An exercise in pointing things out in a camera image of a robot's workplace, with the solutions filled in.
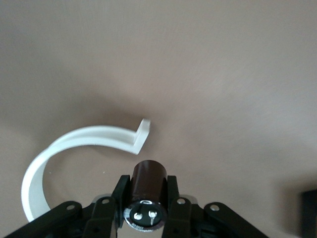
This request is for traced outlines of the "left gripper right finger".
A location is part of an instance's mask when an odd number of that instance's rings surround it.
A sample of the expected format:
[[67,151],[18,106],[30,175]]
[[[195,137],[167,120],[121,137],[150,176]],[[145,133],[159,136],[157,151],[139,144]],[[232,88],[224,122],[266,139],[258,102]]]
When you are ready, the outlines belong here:
[[263,232],[220,202],[201,208],[179,194],[176,176],[167,177],[168,215],[163,238],[266,238]]

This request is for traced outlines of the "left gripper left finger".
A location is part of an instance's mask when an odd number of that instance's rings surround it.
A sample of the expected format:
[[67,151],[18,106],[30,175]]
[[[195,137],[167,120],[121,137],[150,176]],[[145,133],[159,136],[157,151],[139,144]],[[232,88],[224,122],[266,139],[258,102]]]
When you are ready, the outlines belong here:
[[7,237],[116,238],[129,185],[130,176],[122,175],[110,196],[101,196],[85,208],[75,201],[63,202]]

